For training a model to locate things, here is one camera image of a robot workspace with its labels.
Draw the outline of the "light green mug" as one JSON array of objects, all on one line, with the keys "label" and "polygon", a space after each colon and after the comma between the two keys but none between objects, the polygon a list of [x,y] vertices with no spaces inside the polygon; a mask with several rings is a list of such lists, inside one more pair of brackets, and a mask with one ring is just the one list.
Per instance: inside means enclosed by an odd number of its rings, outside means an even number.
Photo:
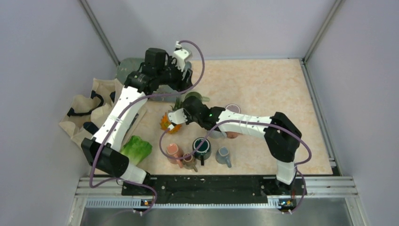
[{"label": "light green mug", "polygon": [[196,92],[196,91],[188,92],[188,93],[185,95],[184,100],[188,99],[189,97],[196,97],[196,98],[199,99],[201,102],[209,102],[209,101],[210,101],[210,98],[209,98],[209,97],[203,96],[203,95],[201,95],[199,92]]}]

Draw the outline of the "dark green mug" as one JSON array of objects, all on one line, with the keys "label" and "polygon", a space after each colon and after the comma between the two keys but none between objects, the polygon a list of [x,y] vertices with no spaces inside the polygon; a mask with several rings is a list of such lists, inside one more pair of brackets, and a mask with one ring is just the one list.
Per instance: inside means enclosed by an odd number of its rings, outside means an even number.
[{"label": "dark green mug", "polygon": [[200,161],[201,166],[205,165],[205,160],[211,156],[211,143],[208,139],[199,137],[194,140],[192,149],[197,150],[194,157]]}]

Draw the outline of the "salmon pink mug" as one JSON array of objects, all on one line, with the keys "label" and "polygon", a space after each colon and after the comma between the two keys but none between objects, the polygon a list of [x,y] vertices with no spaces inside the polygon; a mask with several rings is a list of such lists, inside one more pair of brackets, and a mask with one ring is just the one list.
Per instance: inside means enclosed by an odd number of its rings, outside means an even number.
[{"label": "salmon pink mug", "polygon": [[238,132],[233,132],[233,131],[228,131],[228,132],[226,132],[226,137],[227,137],[228,139],[235,139],[235,138],[239,137],[240,135],[241,135],[241,134],[238,133]]}]

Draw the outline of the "blue grey mug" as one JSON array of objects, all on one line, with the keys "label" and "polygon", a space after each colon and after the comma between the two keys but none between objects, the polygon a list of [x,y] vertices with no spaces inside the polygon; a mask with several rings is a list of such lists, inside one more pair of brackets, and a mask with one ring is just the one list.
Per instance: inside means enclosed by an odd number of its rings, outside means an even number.
[{"label": "blue grey mug", "polygon": [[215,154],[215,159],[217,163],[221,165],[226,165],[228,168],[232,167],[230,160],[230,151],[227,147],[223,146],[219,148]]}]

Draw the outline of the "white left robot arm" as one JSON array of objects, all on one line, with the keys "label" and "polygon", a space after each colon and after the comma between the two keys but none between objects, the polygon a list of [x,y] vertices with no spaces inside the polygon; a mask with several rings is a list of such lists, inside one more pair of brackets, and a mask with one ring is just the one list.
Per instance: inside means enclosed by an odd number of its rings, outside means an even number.
[{"label": "white left robot arm", "polygon": [[122,142],[142,106],[149,98],[157,96],[159,86],[167,85],[180,93],[193,86],[192,69],[186,65],[191,56],[191,51],[180,43],[171,55],[159,48],[146,50],[144,61],[124,81],[121,94],[105,122],[91,138],[81,143],[92,167],[91,176],[99,169],[113,178],[133,182],[133,189],[139,194],[150,191],[149,173],[130,163],[121,153]]}]

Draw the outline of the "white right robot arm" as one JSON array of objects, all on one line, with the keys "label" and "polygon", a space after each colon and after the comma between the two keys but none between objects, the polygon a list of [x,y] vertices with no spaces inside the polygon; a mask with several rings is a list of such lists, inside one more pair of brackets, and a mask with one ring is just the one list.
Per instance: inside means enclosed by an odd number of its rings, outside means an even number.
[{"label": "white right robot arm", "polygon": [[188,97],[178,109],[186,124],[197,123],[210,131],[214,129],[227,134],[235,132],[263,138],[271,155],[277,161],[276,188],[288,194],[295,188],[295,153],[302,137],[300,130],[281,112],[273,116],[252,116],[230,111],[224,107],[207,107],[196,97]]}]

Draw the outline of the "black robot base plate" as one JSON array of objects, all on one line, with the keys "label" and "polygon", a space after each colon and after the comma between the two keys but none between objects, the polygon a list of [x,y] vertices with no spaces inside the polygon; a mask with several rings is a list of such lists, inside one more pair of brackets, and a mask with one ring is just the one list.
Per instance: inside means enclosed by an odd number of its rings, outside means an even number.
[{"label": "black robot base plate", "polygon": [[306,194],[303,180],[290,185],[272,175],[153,175],[147,188],[123,183],[123,196],[151,196],[157,204],[263,204],[272,196],[300,198]]}]

